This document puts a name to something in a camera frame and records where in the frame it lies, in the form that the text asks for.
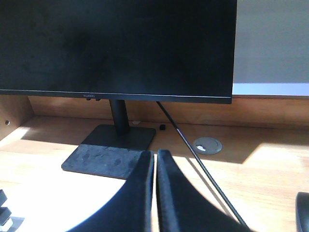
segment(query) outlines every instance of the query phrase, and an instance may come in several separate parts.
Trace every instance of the computer monitor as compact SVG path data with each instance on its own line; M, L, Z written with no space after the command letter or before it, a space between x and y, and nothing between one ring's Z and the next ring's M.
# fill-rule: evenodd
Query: computer monitor
M0 94L109 99L116 130L97 128L75 159L145 150L155 131L130 128L124 100L231 103L236 5L1 0Z

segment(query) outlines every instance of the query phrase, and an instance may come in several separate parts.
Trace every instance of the black object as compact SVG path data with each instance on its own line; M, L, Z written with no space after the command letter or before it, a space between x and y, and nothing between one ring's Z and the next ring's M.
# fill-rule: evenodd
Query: black object
M95 214L69 232L151 232L154 158L140 159L121 189Z
M158 152L156 191L160 231L251 231L207 201L182 174L167 150Z
M115 125L99 125L61 165L70 172L126 179L155 129L130 127L124 100L110 100Z
M1 0L0 94L231 103L236 0Z
M8 198L6 197L4 191L0 189L0 206L2 206L3 203L5 203L7 199Z
M309 193L299 192L296 196L297 232L309 232Z
M160 130L161 130L161 131L165 131L165 129L166 129L166 125L165 125L165 124L161 124L161 125L160 125Z
M0 226L3 226L7 222L11 214L8 207L0 207Z
M186 139L186 137L184 136L184 134L182 133L182 131L179 129L179 127L176 125L176 123L174 122L174 120L172 119L172 117L169 115L169 113L167 112L167 110L164 108L164 106L157 101L157 104L159 105L159 107L161 108L161 110L164 112L164 114L166 115L166 117L169 119L169 121L171 122L171 124L173 125L173 127L175 128L175 130L177 131L177 133L180 135L180 137L183 139L184 143L187 145L187 147L189 148L189 150L191 151L191 153L193 154L194 158L197 160L198 164L200 165L200 167L203 169L204 173L206 174L207 178L211 181L211 183L213 184L213 186L216 188L216 190L218 191L218 193L220 194L220 196L223 198L223 200L225 201L225 203L228 205L228 207L231 209L231 211L233 212L233 214L235 215L235 217L237 218L237 220L244 226L247 226L247 224L245 223L245 221L242 219L242 217L239 215L239 213L237 212L237 210L234 208L234 206L232 205L232 203L229 201L229 199L227 198L227 196L224 194L224 192L221 190L221 188L219 187L219 185L215 182L215 180L213 179L213 177L211 176L210 172L206 169L205 165L203 164L203 162L201 161L201 159L198 157L197 153L195 152L195 150L192 148L191 144L188 142L188 140Z

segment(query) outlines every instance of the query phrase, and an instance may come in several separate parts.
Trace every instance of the desk surface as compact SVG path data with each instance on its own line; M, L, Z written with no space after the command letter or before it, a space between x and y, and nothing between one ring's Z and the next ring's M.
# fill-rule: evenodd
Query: desk surface
M0 186L19 231L64 231L104 205L124 180L62 171L62 162L108 120L34 117L0 141ZM158 129L159 123L138 126ZM259 232L296 231L295 197L309 192L309 131L180 125L190 142L215 137L217 155L202 160L247 224ZM157 130L150 149L169 149L191 183L231 214L173 127ZM153 210L154 231L157 217Z

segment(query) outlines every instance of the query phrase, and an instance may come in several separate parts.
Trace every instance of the small black object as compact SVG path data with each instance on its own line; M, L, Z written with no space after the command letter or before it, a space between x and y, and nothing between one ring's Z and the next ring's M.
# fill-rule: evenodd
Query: small black object
M297 232L309 232L309 193L299 192L296 196Z
M156 191L160 231L251 231L205 199L183 175L168 150L158 151Z
M0 226L3 226L7 222L11 214L8 207L0 207Z
M154 156L145 151L121 189L69 232L151 232L153 177Z
M3 203L5 203L6 200L7 200L7 197L4 193L4 191L2 189L0 189L0 206L2 206Z
M161 130L161 131L165 131L165 129L166 129L166 125L165 125L165 124L161 124L161 125L160 125L160 130Z

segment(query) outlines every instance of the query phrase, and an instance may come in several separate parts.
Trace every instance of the monitor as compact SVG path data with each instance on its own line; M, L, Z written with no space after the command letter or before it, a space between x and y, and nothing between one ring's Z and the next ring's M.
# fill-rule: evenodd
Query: monitor
M237 0L1 0L0 94L109 99L115 128L94 131L80 152L145 150L155 131L130 128L124 100L231 103L236 8Z

